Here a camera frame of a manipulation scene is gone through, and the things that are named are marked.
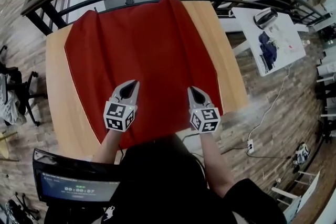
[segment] black office chair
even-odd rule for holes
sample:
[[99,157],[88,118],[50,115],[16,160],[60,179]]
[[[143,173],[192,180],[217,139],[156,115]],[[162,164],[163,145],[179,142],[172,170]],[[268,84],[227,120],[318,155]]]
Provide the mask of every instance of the black office chair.
[[[3,51],[3,49],[7,49],[6,46],[2,47],[0,50],[0,54]],[[6,104],[8,101],[8,91],[15,91],[16,96],[18,97],[20,101],[20,106],[18,108],[18,111],[20,114],[25,115],[26,109],[28,110],[28,113],[31,117],[31,120],[36,126],[40,125],[40,122],[35,121],[33,113],[31,111],[31,107],[29,105],[29,99],[37,98],[37,97],[44,97],[45,99],[48,99],[48,95],[46,93],[38,93],[38,94],[30,94],[29,88],[31,79],[33,77],[37,78],[38,73],[32,72],[29,76],[29,79],[27,82],[22,83],[22,75],[21,72],[18,70],[17,67],[11,67],[7,68],[4,64],[0,62],[0,73],[2,74],[8,74],[11,77],[11,80],[14,83],[7,83],[6,77],[3,77],[2,80],[0,80],[0,84],[2,85],[2,92],[0,92],[2,96],[3,102]]]

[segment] forearm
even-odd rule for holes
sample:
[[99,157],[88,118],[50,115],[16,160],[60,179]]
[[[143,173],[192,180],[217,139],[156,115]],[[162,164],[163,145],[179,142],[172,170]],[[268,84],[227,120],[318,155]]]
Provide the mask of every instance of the forearm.
[[114,164],[121,136],[122,132],[109,130],[92,161],[95,163]]
[[211,133],[201,134],[205,173],[210,188],[224,197],[234,185],[230,167],[226,164]]

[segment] black and white marker cube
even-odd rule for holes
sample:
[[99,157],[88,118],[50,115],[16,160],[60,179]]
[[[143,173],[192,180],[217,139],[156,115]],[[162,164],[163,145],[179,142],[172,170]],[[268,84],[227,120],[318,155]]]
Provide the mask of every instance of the black and white marker cube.
[[135,106],[107,101],[104,121],[107,129],[125,132],[134,121]]
[[218,108],[193,109],[190,117],[190,123],[199,133],[215,132],[220,120]]

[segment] power outlet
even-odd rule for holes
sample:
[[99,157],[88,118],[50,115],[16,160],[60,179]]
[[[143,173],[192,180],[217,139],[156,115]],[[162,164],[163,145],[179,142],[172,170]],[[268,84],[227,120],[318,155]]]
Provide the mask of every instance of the power outlet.
[[253,140],[250,139],[249,141],[247,141],[247,146],[249,147],[248,152],[249,153],[253,153],[254,152],[254,146],[253,146]]

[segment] red object on table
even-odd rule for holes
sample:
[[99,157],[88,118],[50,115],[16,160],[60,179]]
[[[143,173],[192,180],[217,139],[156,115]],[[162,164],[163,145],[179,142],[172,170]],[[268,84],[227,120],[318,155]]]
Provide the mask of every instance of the red object on table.
[[187,88],[209,94],[223,114],[217,73],[180,0],[86,12],[65,52],[87,118],[100,142],[105,102],[116,86],[139,80],[138,111],[122,136],[128,148],[190,127]]

